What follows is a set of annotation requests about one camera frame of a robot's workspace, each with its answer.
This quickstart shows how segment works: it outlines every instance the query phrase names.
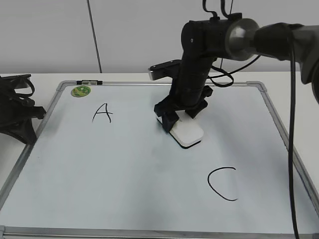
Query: white table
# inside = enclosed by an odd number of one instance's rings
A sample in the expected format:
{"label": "white table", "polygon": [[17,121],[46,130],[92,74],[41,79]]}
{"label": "white table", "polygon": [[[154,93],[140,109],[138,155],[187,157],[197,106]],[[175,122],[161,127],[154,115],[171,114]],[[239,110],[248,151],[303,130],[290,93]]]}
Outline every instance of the white table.
{"label": "white table", "polygon": [[[31,81],[35,85],[33,99],[37,106],[48,108],[50,100],[61,81],[65,80],[102,80],[147,82],[149,75],[141,74],[32,74]],[[290,73],[289,72],[241,72],[235,75],[236,82],[261,81],[268,89],[280,118],[286,129],[289,127],[290,112]],[[297,73],[297,106],[295,146],[317,190],[319,190],[318,140],[319,105],[313,97],[311,85],[301,83]],[[39,120],[34,121],[35,128]],[[0,134],[0,187],[2,187],[24,145],[7,135]]]}

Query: round sticker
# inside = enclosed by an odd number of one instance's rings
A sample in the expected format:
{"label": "round sticker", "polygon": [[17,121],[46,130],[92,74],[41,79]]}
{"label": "round sticker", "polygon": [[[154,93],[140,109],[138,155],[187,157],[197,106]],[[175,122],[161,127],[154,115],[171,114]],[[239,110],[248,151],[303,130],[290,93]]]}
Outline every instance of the round sticker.
{"label": "round sticker", "polygon": [[78,86],[75,87],[72,91],[71,91],[71,95],[74,97],[84,97],[87,96],[88,94],[90,94],[91,92],[91,88],[88,86]]}

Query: whiteboard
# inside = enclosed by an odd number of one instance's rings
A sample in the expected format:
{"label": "whiteboard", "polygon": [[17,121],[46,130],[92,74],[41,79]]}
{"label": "whiteboard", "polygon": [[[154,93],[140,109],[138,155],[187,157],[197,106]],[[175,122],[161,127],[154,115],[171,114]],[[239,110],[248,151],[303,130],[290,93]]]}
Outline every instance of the whiteboard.
{"label": "whiteboard", "polygon": [[[293,233],[287,150],[255,87],[214,89],[197,117],[205,135],[182,149],[153,112],[168,86],[66,87],[0,211],[34,228]],[[92,117],[108,104],[107,115]],[[229,202],[213,192],[210,183]],[[302,234],[319,218],[295,172]]]}

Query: wire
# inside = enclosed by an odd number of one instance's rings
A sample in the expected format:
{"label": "wire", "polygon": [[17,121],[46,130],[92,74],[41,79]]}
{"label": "wire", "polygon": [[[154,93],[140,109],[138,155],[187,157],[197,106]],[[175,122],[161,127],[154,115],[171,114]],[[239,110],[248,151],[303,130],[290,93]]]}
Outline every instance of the wire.
{"label": "wire", "polygon": [[[252,65],[253,63],[255,63],[260,57],[261,57],[261,56],[257,56],[254,60],[252,60],[251,62],[249,62],[247,65],[245,65],[245,66],[243,66],[243,67],[241,67],[241,68],[239,68],[239,69],[237,69],[237,70],[235,70],[235,71],[229,72],[229,73],[226,72],[225,70],[221,69],[221,68],[217,68],[217,67],[215,67],[215,66],[211,66],[211,68],[212,68],[213,70],[218,71],[218,72],[221,72],[221,73],[223,73],[223,74],[222,74],[222,75],[218,75],[218,76],[208,76],[207,78],[210,79],[211,82],[212,82],[215,86],[217,86],[217,87],[228,87],[228,86],[231,86],[231,85],[234,83],[234,78],[233,78],[232,74],[234,74],[234,73],[236,73],[236,72],[238,72],[238,71],[241,71],[241,70],[243,70],[243,69],[249,67],[250,65]],[[224,76],[229,77],[229,78],[232,80],[232,82],[231,82],[231,83],[228,83],[228,84],[219,84],[219,83],[213,81],[213,79],[215,79],[215,78],[220,78],[220,77],[224,77]]]}
{"label": "wire", "polygon": [[[230,5],[229,15],[231,14],[231,12],[232,12],[232,10],[233,10],[233,5],[234,5],[234,0],[231,0],[231,5]],[[221,61],[220,61],[220,68],[222,68],[222,66],[223,66],[223,62],[224,62],[224,58],[221,58]]]}
{"label": "wire", "polygon": [[215,12],[215,11],[208,11],[208,10],[207,10],[206,0],[202,0],[202,6],[203,6],[203,10],[204,10],[205,12],[209,12],[209,13],[213,14],[213,17],[214,17],[214,18],[217,18],[217,17],[218,17],[217,12]]}
{"label": "wire", "polygon": [[224,74],[223,76],[227,76],[227,77],[229,77],[229,78],[231,79],[231,82],[229,82],[229,83],[220,84],[220,83],[214,82],[212,78],[209,78],[209,79],[211,80],[211,82],[212,82],[215,86],[221,87],[221,88],[225,88],[225,87],[231,86],[231,85],[234,83],[234,77],[233,77],[231,74],[229,74],[227,71],[225,71],[225,70],[223,70],[223,69],[221,69],[221,68],[217,68],[217,67],[215,67],[215,66],[211,66],[211,68],[214,69],[215,71],[218,71],[218,72],[220,72],[220,73],[223,73],[223,74]]}
{"label": "wire", "polygon": [[232,10],[233,10],[233,4],[234,4],[234,0],[231,0],[231,5],[230,5],[230,14],[231,14],[231,12],[232,12]]}
{"label": "wire", "polygon": [[221,9],[221,13],[223,14],[223,16],[225,18],[229,18],[229,15],[227,14],[227,12],[225,10],[225,0],[220,0],[220,9]]}
{"label": "wire", "polygon": [[294,193],[294,131],[295,131],[295,111],[296,111],[296,57],[294,48],[294,37],[290,28],[286,25],[284,27],[288,30],[288,44],[290,48],[290,73],[291,73],[291,99],[290,99],[290,123],[289,123],[289,146],[288,146],[288,174],[289,174],[289,197],[291,216],[293,221],[293,228],[295,238],[299,239],[295,193]]}

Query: whiteboard frame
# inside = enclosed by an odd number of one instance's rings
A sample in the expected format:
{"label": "whiteboard frame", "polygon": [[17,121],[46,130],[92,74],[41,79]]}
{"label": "whiteboard frame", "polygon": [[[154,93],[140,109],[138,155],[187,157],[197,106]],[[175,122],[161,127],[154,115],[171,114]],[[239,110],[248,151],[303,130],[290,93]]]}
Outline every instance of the whiteboard frame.
{"label": "whiteboard frame", "polygon": [[[97,85],[97,81],[81,81],[83,85]],[[57,102],[59,101],[64,89],[68,86],[76,86],[77,81],[63,81],[59,84],[56,92],[49,104],[47,114],[42,120],[36,135],[39,137],[48,122]],[[157,82],[103,82],[100,86],[170,86],[171,83]],[[267,89],[262,82],[247,81],[242,83],[234,83],[232,87],[256,87],[272,116],[274,123],[280,133],[280,136],[288,148],[289,135],[285,129],[278,113],[267,93]],[[0,190],[0,210],[3,207],[12,187],[14,186],[20,172],[22,171],[28,157],[30,156],[33,145],[26,145],[14,165],[11,173]],[[308,196],[319,216],[319,195],[309,177],[309,174],[301,161],[296,148],[294,148],[294,165],[304,184]],[[53,228],[20,228],[0,226],[0,239],[3,234],[5,239],[17,239],[24,237],[42,237],[42,238],[135,238],[135,239],[294,239],[293,234],[247,234],[247,233],[205,233],[205,232],[172,232],[172,231],[132,231],[132,230],[94,230],[94,229],[53,229]],[[319,239],[319,235],[306,234],[300,235],[302,239]]]}

